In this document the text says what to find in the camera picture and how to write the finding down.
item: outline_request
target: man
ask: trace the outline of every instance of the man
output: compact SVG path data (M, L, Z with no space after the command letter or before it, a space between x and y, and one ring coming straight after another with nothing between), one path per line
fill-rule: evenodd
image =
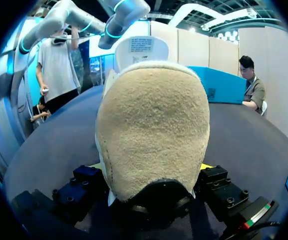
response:
M263 112L265 87L263 82L255 75L254 61L249 56L242 56L239 60L240 72L247 80L243 105L250 107L259 114Z
M31 122L35 122L37 120L45 121L46 117L49 115L46 111L46 104L44 97L40 97L38 104L33 107L33 117L30 119Z
M40 94L45 97L51 114L78 96L77 89L80 88L70 56L71 50L78 49L78 29L72 26L72 35L67 36L64 32L67 27L68 24L65 24L53 35L58 38L46 39L38 52L36 77Z

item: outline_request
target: chair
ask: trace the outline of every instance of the chair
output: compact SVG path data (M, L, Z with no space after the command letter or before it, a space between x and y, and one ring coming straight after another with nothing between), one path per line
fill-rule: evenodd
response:
M263 109L263 112L262 112L262 116L264 115L265 111L267 110L267 102L266 101L263 101L263 106L262 106L262 109Z

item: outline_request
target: blue box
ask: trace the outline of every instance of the blue box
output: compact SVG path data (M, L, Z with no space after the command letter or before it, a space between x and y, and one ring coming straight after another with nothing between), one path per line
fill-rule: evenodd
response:
M223 71L202 66L189 66L201 79L210 103L242 104L246 80Z

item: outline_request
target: man with glasses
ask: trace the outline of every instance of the man with glasses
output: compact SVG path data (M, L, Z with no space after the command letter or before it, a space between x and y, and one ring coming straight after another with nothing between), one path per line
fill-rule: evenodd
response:
M239 59L240 72L247 80L243 105L250 107L259 114L263 112L265 87L263 82L255 75L254 61L249 56Z

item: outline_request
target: black pants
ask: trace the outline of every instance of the black pants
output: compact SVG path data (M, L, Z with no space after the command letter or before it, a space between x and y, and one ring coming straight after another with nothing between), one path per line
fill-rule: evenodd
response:
M49 100L46 103L47 109L50 111L51 114L59 110L62 106L64 106L66 103L74 99L78 96L77 89L69 91L67 93L64 93L60 96L57 96L53 98L52 100Z

